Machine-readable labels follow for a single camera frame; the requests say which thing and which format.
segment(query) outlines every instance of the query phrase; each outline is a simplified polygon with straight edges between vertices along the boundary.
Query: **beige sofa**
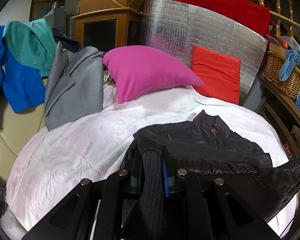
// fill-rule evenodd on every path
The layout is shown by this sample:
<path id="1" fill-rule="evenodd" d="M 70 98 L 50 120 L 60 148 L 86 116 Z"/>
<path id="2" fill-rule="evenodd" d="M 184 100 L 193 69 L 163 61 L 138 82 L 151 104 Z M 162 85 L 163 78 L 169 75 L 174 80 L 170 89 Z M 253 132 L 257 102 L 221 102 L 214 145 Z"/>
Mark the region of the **beige sofa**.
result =
<path id="1" fill-rule="evenodd" d="M 23 146 L 43 127 L 43 104 L 15 114 L 4 95 L 0 95 L 0 178 L 3 183 Z"/>

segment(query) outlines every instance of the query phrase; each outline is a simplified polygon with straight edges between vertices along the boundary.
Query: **gray cloth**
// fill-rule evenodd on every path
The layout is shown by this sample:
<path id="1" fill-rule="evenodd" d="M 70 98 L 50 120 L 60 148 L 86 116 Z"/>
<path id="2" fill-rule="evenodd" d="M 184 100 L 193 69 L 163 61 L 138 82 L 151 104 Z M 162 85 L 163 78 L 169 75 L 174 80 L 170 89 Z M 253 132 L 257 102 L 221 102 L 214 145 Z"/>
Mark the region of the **gray cloth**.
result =
<path id="1" fill-rule="evenodd" d="M 68 57 L 58 43 L 44 97 L 48 131 L 103 109 L 104 52 L 85 47 Z"/>

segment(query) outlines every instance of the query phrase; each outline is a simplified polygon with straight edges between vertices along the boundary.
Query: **wicker basket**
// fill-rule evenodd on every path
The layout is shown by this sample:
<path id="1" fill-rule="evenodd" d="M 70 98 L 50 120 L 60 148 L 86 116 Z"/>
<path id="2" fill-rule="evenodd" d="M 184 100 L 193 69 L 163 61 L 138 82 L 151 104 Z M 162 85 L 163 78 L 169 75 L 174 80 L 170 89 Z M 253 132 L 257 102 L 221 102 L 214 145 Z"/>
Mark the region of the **wicker basket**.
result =
<path id="1" fill-rule="evenodd" d="M 265 78 L 295 102 L 300 92 L 300 70 L 295 66 L 290 77 L 286 81 L 280 81 L 279 70 L 286 58 L 273 51 L 268 51 L 267 55 Z"/>

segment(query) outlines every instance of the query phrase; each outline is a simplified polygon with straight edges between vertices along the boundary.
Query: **jacket zipper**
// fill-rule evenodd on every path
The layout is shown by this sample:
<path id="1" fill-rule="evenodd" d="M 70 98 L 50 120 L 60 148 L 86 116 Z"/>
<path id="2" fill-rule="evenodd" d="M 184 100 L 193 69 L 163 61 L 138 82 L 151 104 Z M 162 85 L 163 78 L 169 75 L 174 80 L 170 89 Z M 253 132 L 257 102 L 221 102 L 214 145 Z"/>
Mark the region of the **jacket zipper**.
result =
<path id="1" fill-rule="evenodd" d="M 218 148 L 218 146 L 217 146 L 217 135 L 216 135 L 216 129 L 211 129 L 211 132 L 213 133 L 213 135 L 214 135 L 214 146 L 216 147 L 216 148 Z"/>

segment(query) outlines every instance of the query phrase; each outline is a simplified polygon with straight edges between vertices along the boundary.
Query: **pink pillow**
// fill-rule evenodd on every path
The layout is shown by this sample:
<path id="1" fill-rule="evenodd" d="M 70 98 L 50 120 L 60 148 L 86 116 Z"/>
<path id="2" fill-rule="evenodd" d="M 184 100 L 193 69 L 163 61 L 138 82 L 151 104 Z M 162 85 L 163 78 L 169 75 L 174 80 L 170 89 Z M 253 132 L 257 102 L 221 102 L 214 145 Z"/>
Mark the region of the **pink pillow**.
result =
<path id="1" fill-rule="evenodd" d="M 148 46 L 112 49 L 104 55 L 103 64 L 115 80 L 118 103 L 131 101 L 154 89 L 203 85 L 181 61 Z"/>

